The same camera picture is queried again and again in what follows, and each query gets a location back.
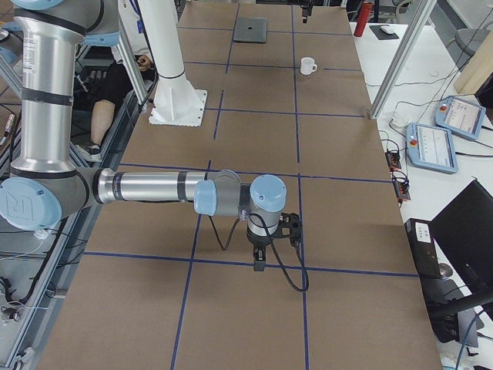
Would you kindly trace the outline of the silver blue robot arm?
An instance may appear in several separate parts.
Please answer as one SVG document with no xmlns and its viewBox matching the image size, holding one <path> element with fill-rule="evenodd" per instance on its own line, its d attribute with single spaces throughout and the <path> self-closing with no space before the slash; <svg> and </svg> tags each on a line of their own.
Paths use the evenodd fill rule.
<svg viewBox="0 0 493 370">
<path fill-rule="evenodd" d="M 273 175 L 243 183 L 230 170 L 116 172 L 77 167 L 69 159 L 75 51 L 78 44 L 120 40 L 115 1 L 17 1 L 22 27 L 21 152 L 1 186 L 1 215 L 22 230 L 41 230 L 83 208 L 113 201 L 191 203 L 198 214 L 247 222 L 253 267 L 281 236 L 287 189 Z"/>
</svg>

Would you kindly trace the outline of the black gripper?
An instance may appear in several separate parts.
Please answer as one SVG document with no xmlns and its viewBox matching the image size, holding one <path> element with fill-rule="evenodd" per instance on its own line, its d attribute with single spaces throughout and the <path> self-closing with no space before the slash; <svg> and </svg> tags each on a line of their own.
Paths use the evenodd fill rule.
<svg viewBox="0 0 493 370">
<path fill-rule="evenodd" d="M 268 236 L 265 229 L 253 221 L 247 222 L 246 232 L 247 240 L 253 245 L 253 270 L 263 271 L 263 263 L 266 263 L 265 248 L 274 240 L 274 236 Z"/>
</svg>

